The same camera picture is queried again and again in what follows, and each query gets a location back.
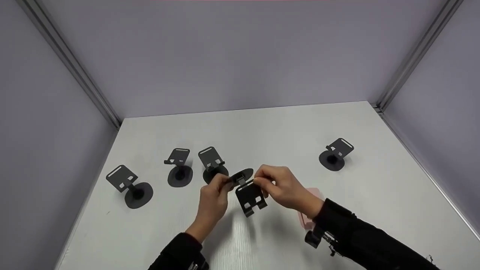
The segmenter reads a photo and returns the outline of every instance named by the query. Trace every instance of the round base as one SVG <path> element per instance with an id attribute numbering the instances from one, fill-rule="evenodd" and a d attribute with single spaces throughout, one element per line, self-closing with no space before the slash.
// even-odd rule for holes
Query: round base
<path id="1" fill-rule="evenodd" d="M 135 188 L 137 189 L 135 194 L 131 190 L 125 194 L 125 203 L 131 209 L 144 206 L 153 197 L 153 189 L 149 183 L 138 183 Z"/>
<path id="2" fill-rule="evenodd" d="M 168 184 L 172 187 L 184 187 L 192 181 L 193 170 L 189 166 L 182 166 L 182 171 L 180 167 L 175 166 L 170 173 L 168 174 Z"/>
<path id="3" fill-rule="evenodd" d="M 337 172 L 345 166 L 345 160 L 339 160 L 330 151 L 324 151 L 318 157 L 320 163 L 327 169 Z"/>
<path id="4" fill-rule="evenodd" d="M 221 173 L 228 176 L 228 170 L 224 166 L 219 166 L 218 168 L 216 168 L 211 172 L 208 172 L 207 170 L 205 170 L 204 171 L 205 183 L 209 184 L 217 173 Z"/>

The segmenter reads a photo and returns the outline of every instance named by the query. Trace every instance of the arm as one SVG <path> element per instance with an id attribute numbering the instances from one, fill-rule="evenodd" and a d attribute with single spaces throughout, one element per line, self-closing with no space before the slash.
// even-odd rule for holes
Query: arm
<path id="1" fill-rule="evenodd" d="M 262 165 L 253 181 L 262 188 L 265 197 L 271 195 L 280 205 L 307 215 L 316 223 L 315 230 L 327 232 L 335 239 L 331 245 L 337 253 L 368 270 L 438 270 L 427 259 L 349 210 L 330 199 L 324 202 L 312 195 L 287 167 Z"/>
<path id="2" fill-rule="evenodd" d="M 173 238 L 149 270 L 209 269 L 200 251 L 202 242 L 227 211 L 227 196 L 232 187 L 227 180 L 227 176 L 217 174 L 210 184 L 200 189 L 200 203 L 195 221 L 184 233 Z"/>

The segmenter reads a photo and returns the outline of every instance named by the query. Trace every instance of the light purple wall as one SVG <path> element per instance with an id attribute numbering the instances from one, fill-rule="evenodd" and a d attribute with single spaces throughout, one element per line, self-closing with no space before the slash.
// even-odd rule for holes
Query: light purple wall
<path id="1" fill-rule="evenodd" d="M 120 117 L 376 101 L 443 0 L 43 0 Z"/>
<path id="2" fill-rule="evenodd" d="M 53 269 L 115 132 L 14 0 L 0 89 L 0 269 Z"/>
<path id="3" fill-rule="evenodd" d="M 480 1 L 464 0 L 386 115 L 480 232 Z"/>

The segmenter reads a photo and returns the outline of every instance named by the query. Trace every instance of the pink card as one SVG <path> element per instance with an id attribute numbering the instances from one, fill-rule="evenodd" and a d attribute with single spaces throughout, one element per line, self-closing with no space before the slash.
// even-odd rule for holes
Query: pink card
<path id="1" fill-rule="evenodd" d="M 315 195 L 317 198 L 324 199 L 323 195 L 320 193 L 320 190 L 316 187 L 310 187 L 307 188 L 307 190 Z M 305 229 L 305 230 L 313 230 L 315 227 L 315 223 L 311 219 L 309 219 L 306 215 L 298 212 L 299 219 L 300 219 L 300 225 Z"/>

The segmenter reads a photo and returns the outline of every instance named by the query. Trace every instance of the white tabletop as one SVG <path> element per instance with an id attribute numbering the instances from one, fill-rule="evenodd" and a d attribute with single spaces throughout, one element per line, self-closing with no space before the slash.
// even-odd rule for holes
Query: white tabletop
<path id="1" fill-rule="evenodd" d="M 331 172 L 318 161 L 339 137 L 355 150 Z M 58 268 L 147 269 L 163 247 L 193 221 L 203 166 L 198 152 L 214 146 L 230 174 L 265 164 L 288 166 L 305 187 L 383 229 L 441 269 L 480 268 L 480 242 L 367 102 L 236 110 L 125 119 L 84 206 Z M 191 150 L 193 179 L 168 185 L 175 147 Z M 154 190 L 149 203 L 129 209 L 106 175 L 125 164 Z M 362 269 L 304 242 L 297 213 L 271 198 L 246 218 L 235 194 L 204 242 L 213 270 Z"/>

